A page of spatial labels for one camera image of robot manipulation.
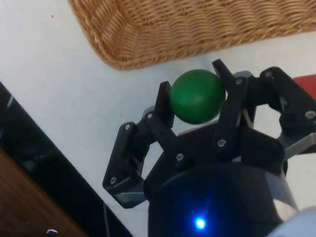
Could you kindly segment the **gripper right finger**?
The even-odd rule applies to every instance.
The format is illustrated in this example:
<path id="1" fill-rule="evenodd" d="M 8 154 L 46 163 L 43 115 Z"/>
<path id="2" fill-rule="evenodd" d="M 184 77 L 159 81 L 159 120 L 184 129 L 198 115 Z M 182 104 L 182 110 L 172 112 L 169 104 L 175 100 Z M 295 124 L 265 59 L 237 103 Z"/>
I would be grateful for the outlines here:
<path id="1" fill-rule="evenodd" d="M 282 69 L 268 68 L 258 78 L 235 77 L 220 59 L 212 65 L 228 92 L 214 135 L 217 144 L 224 143 L 218 145 L 218 156 L 228 158 L 242 146 L 249 152 L 249 142 L 263 144 L 266 135 L 252 129 L 252 122 L 256 107 L 265 104 L 280 113 L 282 133 L 272 143 L 281 144 L 284 158 L 314 152 L 316 101 Z"/>

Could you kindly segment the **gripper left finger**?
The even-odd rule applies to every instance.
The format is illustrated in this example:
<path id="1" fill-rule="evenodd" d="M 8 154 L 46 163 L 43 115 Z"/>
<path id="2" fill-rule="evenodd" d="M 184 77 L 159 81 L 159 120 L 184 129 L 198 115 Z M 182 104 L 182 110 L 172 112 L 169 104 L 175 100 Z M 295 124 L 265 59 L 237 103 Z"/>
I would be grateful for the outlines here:
<path id="1" fill-rule="evenodd" d="M 118 130 L 102 185 L 123 208 L 150 200 L 166 181 L 193 167 L 184 142 L 172 131 L 175 114 L 169 103 L 170 95 L 170 83 L 162 82 L 156 104 L 144 112 L 138 123 L 124 123 Z M 143 179 L 145 158 L 155 142 L 163 152 Z"/>

